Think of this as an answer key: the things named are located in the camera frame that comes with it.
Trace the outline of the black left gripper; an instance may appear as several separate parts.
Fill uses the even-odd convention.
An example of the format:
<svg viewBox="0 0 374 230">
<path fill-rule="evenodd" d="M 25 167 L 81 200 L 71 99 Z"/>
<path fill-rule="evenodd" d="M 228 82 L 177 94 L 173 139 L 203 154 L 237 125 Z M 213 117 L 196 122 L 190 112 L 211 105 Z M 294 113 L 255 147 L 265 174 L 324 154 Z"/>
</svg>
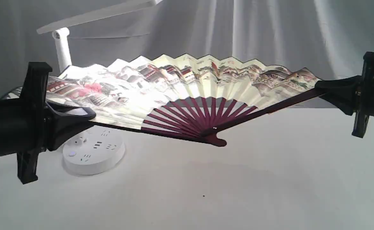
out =
<svg viewBox="0 0 374 230">
<path fill-rule="evenodd" d="M 45 148 L 57 150 L 93 127 L 91 120 L 96 117 L 87 107 L 45 102 L 51 71 L 45 62 L 29 62 L 20 96 L 0 100 L 0 157 L 16 154 L 17 177 L 22 184 L 38 180 L 38 156 Z"/>
</svg>

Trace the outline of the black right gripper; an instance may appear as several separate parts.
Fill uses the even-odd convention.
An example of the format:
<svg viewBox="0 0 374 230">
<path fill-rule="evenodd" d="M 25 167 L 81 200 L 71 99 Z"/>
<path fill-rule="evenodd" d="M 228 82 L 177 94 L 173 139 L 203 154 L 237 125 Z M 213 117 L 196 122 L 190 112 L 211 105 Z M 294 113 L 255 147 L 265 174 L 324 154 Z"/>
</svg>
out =
<svg viewBox="0 0 374 230">
<path fill-rule="evenodd" d="M 374 117 L 374 52 L 363 56 L 362 75 L 340 80 L 319 80 L 315 89 L 323 93 L 320 98 L 331 103 L 344 114 L 355 114 L 352 135 L 364 137 L 369 117 Z"/>
</svg>

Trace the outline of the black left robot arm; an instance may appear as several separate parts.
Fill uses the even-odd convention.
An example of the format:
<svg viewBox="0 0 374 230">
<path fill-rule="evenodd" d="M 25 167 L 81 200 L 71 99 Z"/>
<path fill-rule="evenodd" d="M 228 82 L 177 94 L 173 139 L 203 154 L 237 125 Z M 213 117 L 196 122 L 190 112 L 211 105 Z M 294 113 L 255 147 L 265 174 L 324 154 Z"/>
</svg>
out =
<svg viewBox="0 0 374 230">
<path fill-rule="evenodd" d="M 45 62 L 29 62 L 18 98 L 0 100 L 0 157 L 15 153 L 17 177 L 22 184 L 38 180 L 38 156 L 57 150 L 66 140 L 93 127 L 96 113 L 68 114 L 73 106 L 48 103 L 46 88 L 52 68 Z"/>
</svg>

